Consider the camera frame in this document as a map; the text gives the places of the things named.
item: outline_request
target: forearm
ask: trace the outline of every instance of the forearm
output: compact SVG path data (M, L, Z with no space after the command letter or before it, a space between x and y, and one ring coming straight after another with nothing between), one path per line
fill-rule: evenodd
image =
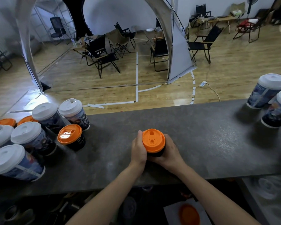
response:
M183 167L176 175L196 196L216 225L260 225L246 211L200 177L189 166Z
M83 206L67 225L109 224L141 173L141 168L128 166L112 183Z

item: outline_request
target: gray countertop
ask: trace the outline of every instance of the gray countertop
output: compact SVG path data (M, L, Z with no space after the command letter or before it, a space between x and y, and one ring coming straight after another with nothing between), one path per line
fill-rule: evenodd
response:
M281 128L270 129L246 100L89 115L86 145L62 150L58 163L46 166L33 183L0 185L0 196L30 196L102 189L124 170L138 130L168 133L186 163L205 179L281 173ZM179 179L147 162L135 183L166 185Z

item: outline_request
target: person's left hand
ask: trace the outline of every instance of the person's left hand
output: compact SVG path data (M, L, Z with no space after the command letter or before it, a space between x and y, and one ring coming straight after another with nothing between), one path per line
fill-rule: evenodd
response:
M132 141L130 166L135 166L143 172L147 161L147 150L143 145L143 132L138 131L138 136Z

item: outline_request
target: person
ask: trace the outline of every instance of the person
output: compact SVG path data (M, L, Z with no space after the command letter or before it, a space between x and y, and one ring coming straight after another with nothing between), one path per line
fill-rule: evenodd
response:
M196 196L216 225L257 225L245 210L231 201L189 167L169 135L165 134L165 151L161 157L147 157L142 131L132 141L131 162L106 188L84 205L67 225L108 225L145 168L147 159L176 175Z

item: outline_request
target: hand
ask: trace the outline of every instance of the hand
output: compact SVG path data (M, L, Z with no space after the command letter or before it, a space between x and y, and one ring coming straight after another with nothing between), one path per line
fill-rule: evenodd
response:
M147 150L143 145L143 132L138 131L138 136L132 141L131 162L129 166L138 168L143 172L147 161Z
M182 159L177 146L167 134L165 134L165 151L163 152L162 156L148 156L148 160L159 164L175 175L183 170L184 166L187 166Z

